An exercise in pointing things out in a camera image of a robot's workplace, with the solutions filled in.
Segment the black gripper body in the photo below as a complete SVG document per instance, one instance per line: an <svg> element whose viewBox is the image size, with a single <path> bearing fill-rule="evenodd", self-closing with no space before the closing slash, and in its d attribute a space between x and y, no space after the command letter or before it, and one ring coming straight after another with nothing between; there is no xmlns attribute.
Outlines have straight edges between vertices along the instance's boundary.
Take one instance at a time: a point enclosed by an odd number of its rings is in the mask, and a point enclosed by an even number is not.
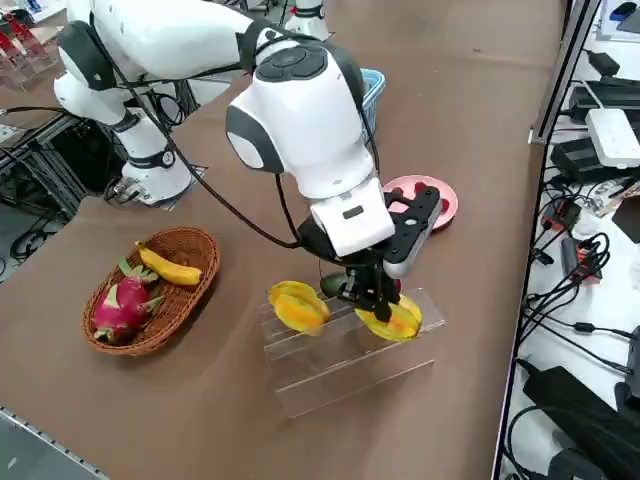
<svg viewBox="0 0 640 480"><path fill-rule="evenodd" d="M328 235L313 219L306 219L298 226L301 246L322 261L345 269L365 269L381 273L383 257L388 241L382 240L352 254L337 254Z"/></svg>

